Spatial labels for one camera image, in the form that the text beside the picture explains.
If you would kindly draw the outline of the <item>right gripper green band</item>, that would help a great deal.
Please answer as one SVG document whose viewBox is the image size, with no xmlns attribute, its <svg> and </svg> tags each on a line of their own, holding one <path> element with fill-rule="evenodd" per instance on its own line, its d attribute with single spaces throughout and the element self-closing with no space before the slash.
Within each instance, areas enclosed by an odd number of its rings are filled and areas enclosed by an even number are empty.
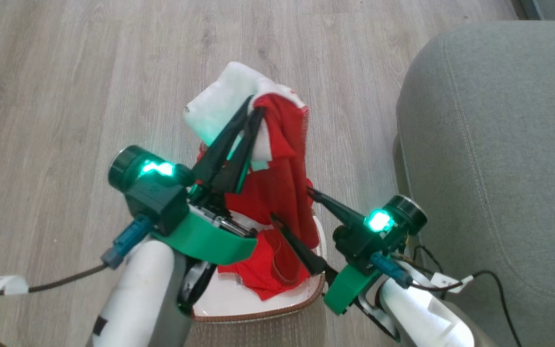
<svg viewBox="0 0 555 347">
<path fill-rule="evenodd" d="M 330 281 L 323 299 L 334 314 L 346 312 L 381 275 L 394 279 L 402 288 L 410 287 L 412 277 L 391 259 L 391 255 L 403 250 L 407 238 L 417 235 L 427 224 L 427 216 L 418 204 L 407 196 L 395 195 L 383 207 L 364 216 L 313 187 L 308 187 L 307 193 L 342 222 L 333 231 L 332 238 L 347 265 Z M 308 274 L 319 275 L 328 270 L 326 260 L 296 237 L 286 222 L 275 214 L 271 215 L 271 222 Z"/>
</svg>

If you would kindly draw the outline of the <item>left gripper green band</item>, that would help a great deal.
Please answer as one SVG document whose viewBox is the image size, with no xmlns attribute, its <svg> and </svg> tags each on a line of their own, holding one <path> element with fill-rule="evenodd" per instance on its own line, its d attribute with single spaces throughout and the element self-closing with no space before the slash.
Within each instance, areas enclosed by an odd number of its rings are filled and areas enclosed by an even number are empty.
<svg viewBox="0 0 555 347">
<path fill-rule="evenodd" d="M 248 115 L 251 99 L 192 170 L 132 145 L 115 156 L 108 171 L 109 184 L 123 194 L 132 217 L 147 219 L 154 239 L 189 258 L 227 266 L 249 259 L 257 246 L 256 230 L 233 219 L 224 194 L 242 190 L 264 119 L 263 107 Z"/>
</svg>

